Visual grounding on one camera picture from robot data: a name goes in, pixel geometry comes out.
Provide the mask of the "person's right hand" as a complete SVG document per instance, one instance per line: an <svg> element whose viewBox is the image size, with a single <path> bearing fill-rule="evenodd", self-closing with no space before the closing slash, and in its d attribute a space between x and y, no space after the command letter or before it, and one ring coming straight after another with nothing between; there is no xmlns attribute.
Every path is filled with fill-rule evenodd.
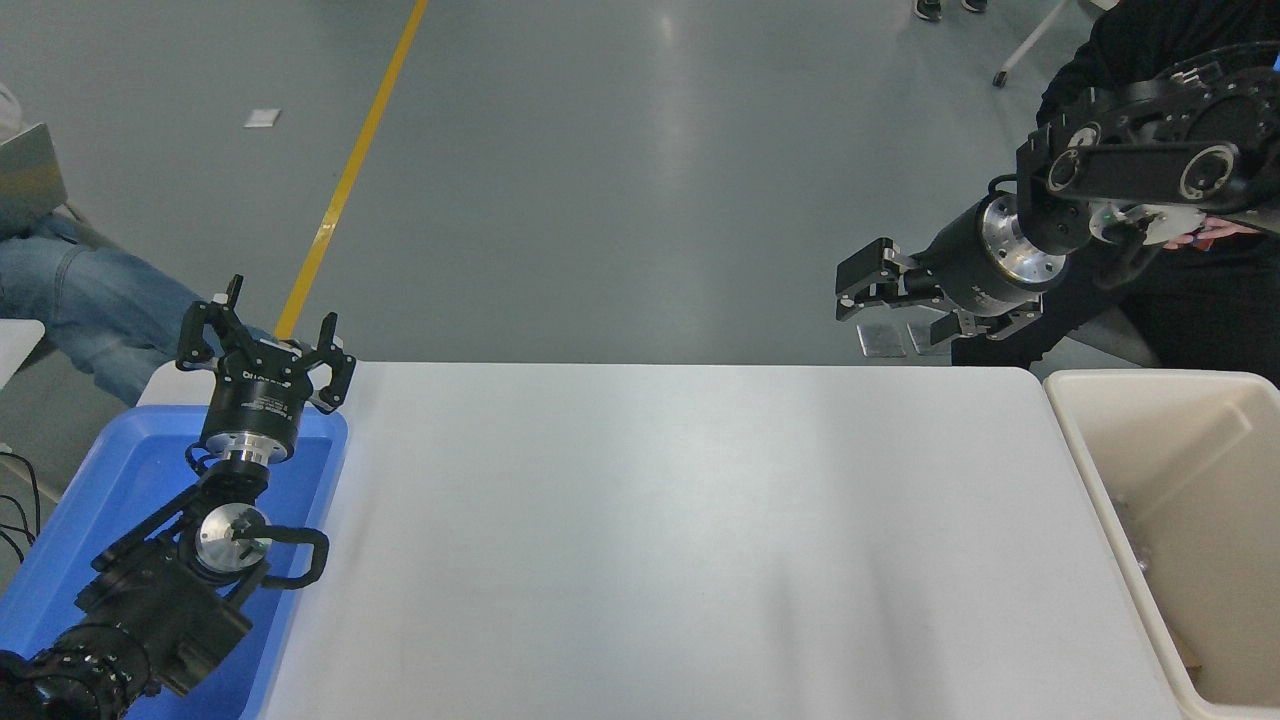
<svg viewBox="0 0 1280 720"><path fill-rule="evenodd" d="M1179 234L1166 241L1162 245L1162 250L1178 251L1183 249L1194 249L1201 252L1207 252L1219 240L1249 234L1262 234L1262 231L1235 222L1229 222L1222 218L1208 217L1190 233Z"/></svg>

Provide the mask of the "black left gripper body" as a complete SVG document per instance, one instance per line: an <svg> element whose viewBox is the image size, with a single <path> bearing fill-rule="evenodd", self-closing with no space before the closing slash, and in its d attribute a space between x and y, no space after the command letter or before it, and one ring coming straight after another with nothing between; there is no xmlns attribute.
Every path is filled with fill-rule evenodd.
<svg viewBox="0 0 1280 720"><path fill-rule="evenodd" d="M312 348L292 341L220 342L215 387L198 443L207 451L255 447L293 451L305 402L312 393L307 369L284 365Z"/></svg>

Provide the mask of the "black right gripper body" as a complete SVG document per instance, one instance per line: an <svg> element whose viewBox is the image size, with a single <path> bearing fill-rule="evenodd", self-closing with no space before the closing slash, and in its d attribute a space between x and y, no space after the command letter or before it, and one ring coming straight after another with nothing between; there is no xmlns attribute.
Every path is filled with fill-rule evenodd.
<svg viewBox="0 0 1280 720"><path fill-rule="evenodd" d="M992 318L1043 293L1043 252L1021 229L1015 201L979 201L915 255L957 310Z"/></svg>

